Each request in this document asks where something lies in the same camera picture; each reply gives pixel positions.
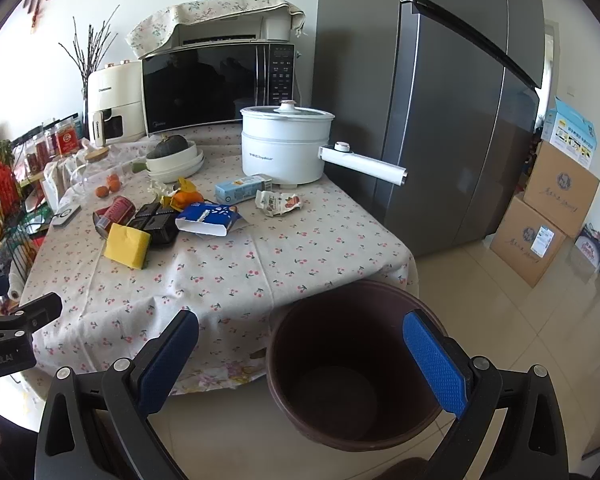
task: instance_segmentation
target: microwave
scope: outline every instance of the microwave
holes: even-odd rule
[[[142,60],[147,134],[240,121],[240,110],[293,98],[290,43],[183,46]]]

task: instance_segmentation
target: vase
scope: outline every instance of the vase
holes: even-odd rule
[[[82,89],[82,136],[85,139],[91,140],[91,136],[89,135],[89,105],[86,88]]]

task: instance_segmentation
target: brown bucket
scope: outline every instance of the brown bucket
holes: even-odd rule
[[[267,349],[267,381],[277,405],[314,442],[344,451],[397,446],[440,414],[402,339],[411,294],[361,280],[298,301]]]

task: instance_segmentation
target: refrigerator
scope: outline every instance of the refrigerator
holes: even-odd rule
[[[318,0],[312,107],[336,116],[333,142],[408,176],[326,173],[416,256],[483,238],[520,177],[543,67],[542,0]]]

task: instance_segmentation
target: microwave control panel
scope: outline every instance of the microwave control panel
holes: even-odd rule
[[[269,47],[269,106],[293,98],[295,57],[296,47],[292,44],[272,44]]]

